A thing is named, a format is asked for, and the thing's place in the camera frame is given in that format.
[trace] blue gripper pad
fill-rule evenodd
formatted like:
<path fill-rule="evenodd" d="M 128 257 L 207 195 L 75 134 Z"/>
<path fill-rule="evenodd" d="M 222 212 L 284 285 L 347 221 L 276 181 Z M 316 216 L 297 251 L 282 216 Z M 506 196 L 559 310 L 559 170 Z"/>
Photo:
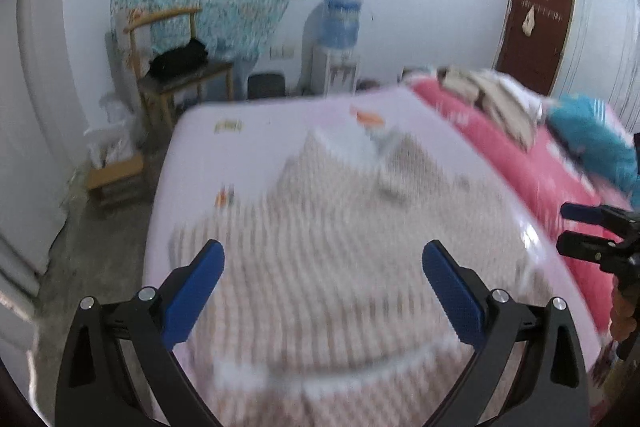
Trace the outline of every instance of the blue gripper pad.
<path fill-rule="evenodd" d="M 216 241 L 207 243 L 194 263 L 191 273 L 164 311 L 162 341 L 169 351 L 189 337 L 200 312 L 207 303 L 225 268 L 225 251 Z"/>
<path fill-rule="evenodd" d="M 481 349 L 485 338 L 484 310 L 463 280 L 460 266 L 439 241 L 431 241 L 424 247 L 422 270 L 460 342 L 476 351 Z"/>
<path fill-rule="evenodd" d="M 564 219 L 587 223 L 588 225 L 601 225 L 603 218 L 599 207 L 576 203 L 564 203 L 560 207 L 560 215 Z"/>

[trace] black bag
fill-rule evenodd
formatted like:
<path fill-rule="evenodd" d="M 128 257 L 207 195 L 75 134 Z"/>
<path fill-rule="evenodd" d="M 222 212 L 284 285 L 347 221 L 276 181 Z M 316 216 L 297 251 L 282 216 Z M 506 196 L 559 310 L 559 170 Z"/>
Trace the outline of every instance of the black bag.
<path fill-rule="evenodd" d="M 171 80 L 206 64 L 208 55 L 202 42 L 191 39 L 186 46 L 169 50 L 154 58 L 149 67 L 149 74 L 158 80 Z"/>

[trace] brown door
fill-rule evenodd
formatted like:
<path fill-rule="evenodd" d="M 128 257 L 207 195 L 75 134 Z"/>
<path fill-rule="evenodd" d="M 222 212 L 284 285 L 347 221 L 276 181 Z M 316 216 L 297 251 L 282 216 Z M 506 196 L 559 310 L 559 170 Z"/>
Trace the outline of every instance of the brown door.
<path fill-rule="evenodd" d="M 556 78 L 574 0 L 511 0 L 504 41 L 496 69 L 529 89 L 549 94 Z M 522 25 L 534 9 L 534 28 Z"/>

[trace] red blanket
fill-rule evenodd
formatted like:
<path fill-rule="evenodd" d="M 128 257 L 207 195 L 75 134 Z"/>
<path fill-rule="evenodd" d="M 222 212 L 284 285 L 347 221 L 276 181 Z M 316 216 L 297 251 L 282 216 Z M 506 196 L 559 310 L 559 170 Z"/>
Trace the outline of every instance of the red blanket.
<path fill-rule="evenodd" d="M 412 89 L 428 105 L 435 108 L 471 142 L 494 168 L 513 187 L 533 216 L 539 220 L 549 238 L 556 241 L 564 230 L 617 239 L 601 227 L 566 221 L 560 217 L 565 202 L 580 204 L 616 204 L 627 206 L 625 199 L 604 200 L 590 179 L 566 156 L 545 126 L 536 134 L 532 149 L 527 153 L 499 130 L 480 110 L 466 105 L 443 90 L 433 78 L 414 82 Z M 598 266 L 563 258 L 575 278 L 593 315 L 598 331 L 609 326 L 612 278 Z"/>

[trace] black trash can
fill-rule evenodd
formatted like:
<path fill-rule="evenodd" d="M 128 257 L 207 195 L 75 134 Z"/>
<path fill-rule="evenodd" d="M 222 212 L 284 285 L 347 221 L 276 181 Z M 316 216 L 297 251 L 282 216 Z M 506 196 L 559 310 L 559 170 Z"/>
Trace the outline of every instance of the black trash can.
<path fill-rule="evenodd" d="M 247 80 L 246 95 L 249 100 L 259 98 L 284 98 L 285 79 L 281 73 L 252 74 Z"/>

